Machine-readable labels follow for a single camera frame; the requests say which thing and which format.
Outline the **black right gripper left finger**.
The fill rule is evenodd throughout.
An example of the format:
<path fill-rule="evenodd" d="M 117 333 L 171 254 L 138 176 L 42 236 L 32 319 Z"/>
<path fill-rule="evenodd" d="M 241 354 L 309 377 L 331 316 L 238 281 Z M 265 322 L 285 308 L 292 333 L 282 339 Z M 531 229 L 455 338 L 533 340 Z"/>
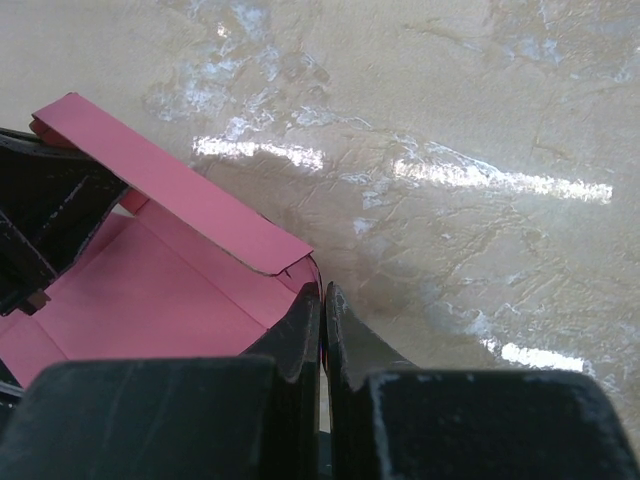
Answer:
<path fill-rule="evenodd" d="M 5 479 L 313 479 L 320 292 L 236 357 L 58 363 L 1 436 Z"/>

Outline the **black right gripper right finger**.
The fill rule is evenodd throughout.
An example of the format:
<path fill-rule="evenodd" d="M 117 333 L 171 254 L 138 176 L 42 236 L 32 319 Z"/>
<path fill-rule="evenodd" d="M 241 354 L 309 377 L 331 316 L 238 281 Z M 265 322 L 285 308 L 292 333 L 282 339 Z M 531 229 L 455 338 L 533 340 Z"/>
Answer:
<path fill-rule="evenodd" d="M 588 376 L 422 369 L 325 296 L 337 479 L 635 479 L 621 422 Z"/>

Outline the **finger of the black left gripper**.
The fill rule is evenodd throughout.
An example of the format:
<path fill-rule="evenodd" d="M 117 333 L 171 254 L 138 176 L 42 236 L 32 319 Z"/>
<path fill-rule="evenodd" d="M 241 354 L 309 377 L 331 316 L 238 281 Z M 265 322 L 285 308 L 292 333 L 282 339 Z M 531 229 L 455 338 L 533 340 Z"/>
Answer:
<path fill-rule="evenodd" d="M 1 314 L 43 308 L 127 190 L 78 150 L 2 129 Z"/>

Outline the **pink paper box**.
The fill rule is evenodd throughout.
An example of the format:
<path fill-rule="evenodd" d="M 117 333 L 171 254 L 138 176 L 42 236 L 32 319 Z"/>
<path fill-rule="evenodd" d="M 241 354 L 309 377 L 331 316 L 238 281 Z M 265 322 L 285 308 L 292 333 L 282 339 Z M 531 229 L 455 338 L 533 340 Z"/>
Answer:
<path fill-rule="evenodd" d="M 32 315 L 1 314 L 1 364 L 22 386 L 64 361 L 233 356 L 288 312 L 312 248 L 79 94 L 28 131 L 128 185 Z"/>

